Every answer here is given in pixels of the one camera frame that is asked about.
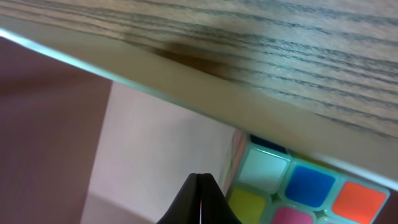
wood grain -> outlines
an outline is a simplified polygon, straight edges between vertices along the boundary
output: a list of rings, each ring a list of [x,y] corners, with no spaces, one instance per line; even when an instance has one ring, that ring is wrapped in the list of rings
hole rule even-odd
[[[123,40],[386,138],[398,138],[396,12],[393,0],[0,1],[2,15]]]

orange square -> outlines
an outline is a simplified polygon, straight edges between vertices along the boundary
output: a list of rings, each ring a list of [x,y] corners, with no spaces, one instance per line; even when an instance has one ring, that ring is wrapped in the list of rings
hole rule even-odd
[[[371,223],[387,195],[354,182],[346,182],[332,206],[336,215],[358,223]]]

yellow tile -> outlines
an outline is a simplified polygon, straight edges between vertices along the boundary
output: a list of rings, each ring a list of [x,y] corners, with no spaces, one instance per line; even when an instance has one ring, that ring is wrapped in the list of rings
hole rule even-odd
[[[265,198],[242,189],[234,189],[229,206],[243,224],[258,224],[267,206]]]

